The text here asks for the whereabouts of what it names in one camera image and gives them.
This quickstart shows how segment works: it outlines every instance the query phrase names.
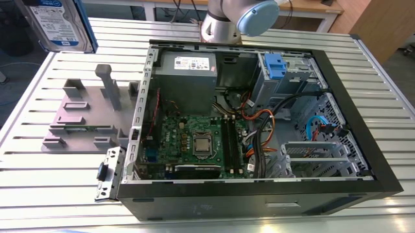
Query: blue drive bracket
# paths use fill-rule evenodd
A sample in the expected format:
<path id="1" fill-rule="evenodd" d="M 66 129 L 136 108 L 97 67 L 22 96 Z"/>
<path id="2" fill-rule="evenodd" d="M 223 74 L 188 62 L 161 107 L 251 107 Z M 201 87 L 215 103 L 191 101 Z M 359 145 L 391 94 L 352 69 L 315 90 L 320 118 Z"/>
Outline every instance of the blue drive bracket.
<path id="1" fill-rule="evenodd" d="M 265 66 L 269 71 L 269 79 L 281 79 L 287 73 L 287 63 L 280 54 L 265 53 Z"/>

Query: blue cable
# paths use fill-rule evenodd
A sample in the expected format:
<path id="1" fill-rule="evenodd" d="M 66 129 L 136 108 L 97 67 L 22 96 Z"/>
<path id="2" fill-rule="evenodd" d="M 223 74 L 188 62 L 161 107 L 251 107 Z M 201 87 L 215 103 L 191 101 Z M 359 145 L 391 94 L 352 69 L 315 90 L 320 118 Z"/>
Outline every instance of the blue cable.
<path id="1" fill-rule="evenodd" d="M 312 120 L 313 120 L 315 118 L 319 119 L 324 125 L 328 124 L 328 120 L 325 119 L 324 116 L 312 116 L 312 117 L 308 119 L 307 124 L 305 124 L 305 135 L 307 135 L 307 140 L 311 140 L 311 137 L 312 137 L 312 135 L 311 135 L 311 123 L 312 123 Z"/>

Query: motherboard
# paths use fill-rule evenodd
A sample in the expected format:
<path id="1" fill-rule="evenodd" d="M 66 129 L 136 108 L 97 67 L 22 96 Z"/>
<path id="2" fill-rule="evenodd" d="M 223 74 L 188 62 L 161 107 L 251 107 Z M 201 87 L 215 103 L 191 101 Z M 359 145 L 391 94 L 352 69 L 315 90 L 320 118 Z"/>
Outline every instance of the motherboard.
<path id="1" fill-rule="evenodd" d="M 144 149 L 145 179 L 245 178 L 245 121 L 231 117 L 165 116 L 159 149 Z"/>

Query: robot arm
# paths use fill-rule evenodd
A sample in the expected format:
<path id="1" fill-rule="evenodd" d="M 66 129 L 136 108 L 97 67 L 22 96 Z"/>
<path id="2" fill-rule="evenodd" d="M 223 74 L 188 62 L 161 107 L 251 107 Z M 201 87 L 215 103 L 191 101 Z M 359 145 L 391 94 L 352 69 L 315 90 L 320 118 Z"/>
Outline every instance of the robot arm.
<path id="1" fill-rule="evenodd" d="M 211 43 L 236 44 L 240 33 L 263 34 L 273 25 L 279 6 L 273 0 L 209 0 L 201 38 Z"/>

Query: ram slot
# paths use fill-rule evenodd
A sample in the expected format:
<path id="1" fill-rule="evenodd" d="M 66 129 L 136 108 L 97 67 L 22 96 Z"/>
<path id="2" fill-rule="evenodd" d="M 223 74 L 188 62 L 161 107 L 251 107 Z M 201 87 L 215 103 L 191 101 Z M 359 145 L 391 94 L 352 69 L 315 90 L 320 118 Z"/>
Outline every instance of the ram slot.
<path id="1" fill-rule="evenodd" d="M 237 132 L 236 132 L 236 126 L 235 126 L 233 120 L 228 121 L 228 133 L 229 133 L 233 173 L 239 173 L 241 166 L 240 166 L 240 155 L 239 155 L 239 149 L 237 149 Z"/>
<path id="2" fill-rule="evenodd" d="M 229 149 L 229 140 L 228 140 L 228 120 L 221 120 L 220 125 L 221 131 L 221 146 L 223 146 L 223 155 L 224 155 L 224 163 L 225 163 L 225 171 L 231 170 L 231 149 Z"/>

